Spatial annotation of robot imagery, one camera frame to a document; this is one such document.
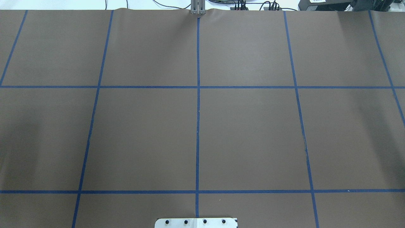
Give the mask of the white metal mounting plate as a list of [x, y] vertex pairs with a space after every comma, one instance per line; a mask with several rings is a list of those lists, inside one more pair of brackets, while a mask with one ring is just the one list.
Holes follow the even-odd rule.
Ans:
[[162, 218], [155, 228], [237, 228], [237, 218]]

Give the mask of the black computer box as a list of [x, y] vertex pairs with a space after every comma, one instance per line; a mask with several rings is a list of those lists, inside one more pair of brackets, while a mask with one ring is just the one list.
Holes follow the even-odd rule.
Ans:
[[345, 11], [352, 0], [300, 0], [300, 11]]

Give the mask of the grey aluminium post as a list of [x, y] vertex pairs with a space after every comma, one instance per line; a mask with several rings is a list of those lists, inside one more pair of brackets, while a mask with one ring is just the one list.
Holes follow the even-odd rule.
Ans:
[[204, 15], [206, 13], [205, 0], [191, 0], [190, 13], [192, 15]]

